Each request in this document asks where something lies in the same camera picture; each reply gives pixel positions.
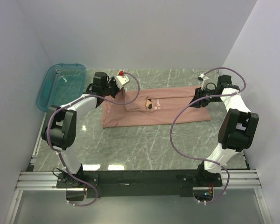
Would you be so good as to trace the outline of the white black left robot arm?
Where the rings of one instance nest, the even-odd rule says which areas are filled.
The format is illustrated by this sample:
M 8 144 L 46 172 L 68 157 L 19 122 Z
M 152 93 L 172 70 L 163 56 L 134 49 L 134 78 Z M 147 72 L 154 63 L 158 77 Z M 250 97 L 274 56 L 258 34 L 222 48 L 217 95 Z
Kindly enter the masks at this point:
M 107 96 L 115 98 L 128 82 L 129 78 L 123 71 L 113 77 L 104 72 L 96 72 L 93 82 L 80 97 L 65 105 L 52 105 L 48 108 L 41 136 L 61 162 L 61 182 L 74 188 L 82 184 L 89 185 L 84 178 L 83 165 L 72 149 L 76 139 L 77 120 L 99 107 Z

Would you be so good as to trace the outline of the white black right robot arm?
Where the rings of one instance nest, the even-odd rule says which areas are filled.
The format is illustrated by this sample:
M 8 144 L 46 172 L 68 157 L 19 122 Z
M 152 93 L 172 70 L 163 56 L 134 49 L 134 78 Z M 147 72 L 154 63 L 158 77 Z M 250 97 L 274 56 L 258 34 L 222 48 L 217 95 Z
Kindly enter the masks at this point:
M 219 76 L 214 89 L 207 87 L 210 81 L 204 74 L 198 79 L 202 81 L 202 85 L 195 89 L 192 100 L 210 97 L 195 103 L 192 107 L 201 108 L 210 102 L 223 102 L 227 110 L 218 132 L 218 145 L 207 161 L 202 161 L 197 168 L 195 176 L 197 184 L 207 186 L 219 180 L 222 165 L 225 165 L 232 156 L 251 146 L 259 115 L 247 108 L 239 94 L 240 88 L 232 84 L 231 76 Z

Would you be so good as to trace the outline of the pink t shirt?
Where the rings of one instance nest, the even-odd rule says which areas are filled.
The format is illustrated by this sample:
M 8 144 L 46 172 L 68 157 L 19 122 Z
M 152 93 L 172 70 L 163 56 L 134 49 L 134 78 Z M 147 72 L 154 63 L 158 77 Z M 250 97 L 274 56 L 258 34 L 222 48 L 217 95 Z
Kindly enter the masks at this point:
M 193 99 L 196 86 L 143 89 L 130 103 L 137 91 L 121 90 L 115 99 L 116 105 L 105 101 L 102 104 L 101 125 L 107 127 L 151 126 L 171 124 L 177 114 Z

